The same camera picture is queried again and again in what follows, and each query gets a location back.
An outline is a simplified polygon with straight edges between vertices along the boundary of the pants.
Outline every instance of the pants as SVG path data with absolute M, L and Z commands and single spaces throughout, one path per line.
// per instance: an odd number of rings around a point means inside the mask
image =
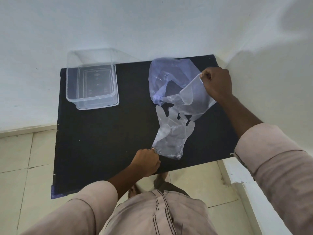
M 177 186 L 174 186 L 172 183 L 166 182 L 162 177 L 158 176 L 154 182 L 154 188 L 158 189 L 159 191 L 161 191 L 162 193 L 164 193 L 165 190 L 168 191 L 176 191 L 179 193 L 182 193 L 186 196 L 189 196 L 184 190 L 178 188 Z

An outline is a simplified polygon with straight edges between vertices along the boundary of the light pink shirt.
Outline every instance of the light pink shirt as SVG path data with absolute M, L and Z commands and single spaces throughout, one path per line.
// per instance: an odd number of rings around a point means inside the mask
M 240 138 L 235 157 L 293 234 L 313 234 L 313 157 L 277 126 L 263 123 Z M 115 209 L 116 203 L 111 183 L 94 182 L 22 235 L 93 235 L 109 218 L 104 234 L 217 234 L 205 203 L 178 192 L 153 190 Z

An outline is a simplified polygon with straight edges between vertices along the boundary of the tiled floor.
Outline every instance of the tiled floor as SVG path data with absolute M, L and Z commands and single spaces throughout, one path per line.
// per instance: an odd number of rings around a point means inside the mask
M 0 138 L 0 234 L 15 235 L 68 201 L 51 200 L 56 130 Z M 138 182 L 153 188 L 155 176 Z M 171 171 L 166 179 L 204 201 L 220 235 L 253 234 L 236 193 L 225 185 L 217 162 Z M 127 199 L 125 194 L 117 204 Z

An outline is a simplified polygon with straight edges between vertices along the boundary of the shirt sleeve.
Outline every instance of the shirt sleeve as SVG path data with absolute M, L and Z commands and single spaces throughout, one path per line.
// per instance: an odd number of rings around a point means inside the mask
M 21 235 L 99 234 L 113 213 L 117 198 L 117 191 L 110 182 L 91 183 Z
M 313 157 L 277 126 L 264 123 L 243 134 L 235 157 L 250 171 L 292 234 L 312 234 Z

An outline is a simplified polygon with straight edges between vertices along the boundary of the hand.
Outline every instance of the hand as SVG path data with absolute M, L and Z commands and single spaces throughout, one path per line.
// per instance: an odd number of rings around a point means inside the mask
M 154 149 L 140 149 L 137 151 L 130 166 L 135 166 L 142 177 L 148 177 L 156 173 L 160 167 L 159 155 Z
M 206 68 L 200 78 L 209 96 L 217 102 L 233 96 L 232 81 L 227 69 Z

